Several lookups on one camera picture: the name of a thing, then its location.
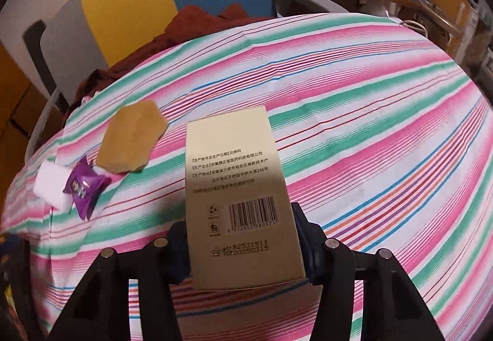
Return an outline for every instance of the striped tablecloth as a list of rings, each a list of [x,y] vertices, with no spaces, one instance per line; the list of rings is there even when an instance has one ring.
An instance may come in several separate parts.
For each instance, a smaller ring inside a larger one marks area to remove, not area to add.
[[[139,173],[113,175],[89,221],[32,187],[45,159],[98,153],[109,118],[154,100],[170,126]],[[31,240],[46,329],[98,252],[143,247],[184,217],[190,120],[264,105],[289,195],[352,249],[389,248],[447,340],[469,339],[493,302],[493,114],[477,87],[420,35],[361,14],[235,28],[161,52],[74,112],[10,187],[2,230]],[[306,281],[228,292],[173,287],[184,339],[308,339],[320,287]],[[136,281],[133,339],[141,339]],[[361,333],[357,284],[352,338]]]

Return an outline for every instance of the box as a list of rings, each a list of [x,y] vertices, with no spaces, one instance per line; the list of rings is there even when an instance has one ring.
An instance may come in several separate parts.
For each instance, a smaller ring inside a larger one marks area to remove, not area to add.
[[[263,106],[187,124],[185,210],[194,289],[251,288],[305,277]]]

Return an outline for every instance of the yellow panel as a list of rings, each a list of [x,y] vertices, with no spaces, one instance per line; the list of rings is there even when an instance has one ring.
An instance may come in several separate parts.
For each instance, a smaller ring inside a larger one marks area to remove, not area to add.
[[[89,27],[109,66],[164,32],[174,0],[82,0]]]

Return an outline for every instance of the screw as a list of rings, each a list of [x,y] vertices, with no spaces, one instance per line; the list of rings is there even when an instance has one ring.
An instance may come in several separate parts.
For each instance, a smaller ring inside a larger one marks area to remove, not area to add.
[[[326,239],[325,246],[330,249],[336,249],[339,246],[339,241],[335,238]]]
[[[109,258],[110,256],[112,256],[114,253],[114,250],[113,248],[105,248],[101,251],[101,256],[103,258]]]
[[[388,249],[385,248],[378,251],[378,254],[384,259],[390,259],[392,257],[392,252],[390,252]]]
[[[166,245],[168,245],[168,240],[166,238],[164,238],[164,237],[156,238],[154,240],[154,246],[156,248],[163,248]]]

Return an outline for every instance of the purple candy wrapper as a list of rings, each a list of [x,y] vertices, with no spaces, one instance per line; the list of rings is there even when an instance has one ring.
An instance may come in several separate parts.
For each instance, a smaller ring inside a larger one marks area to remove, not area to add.
[[[109,178],[97,174],[88,164],[84,156],[77,162],[70,176],[68,176],[64,193],[70,193],[75,202],[79,217],[89,218],[98,196],[109,183]]]

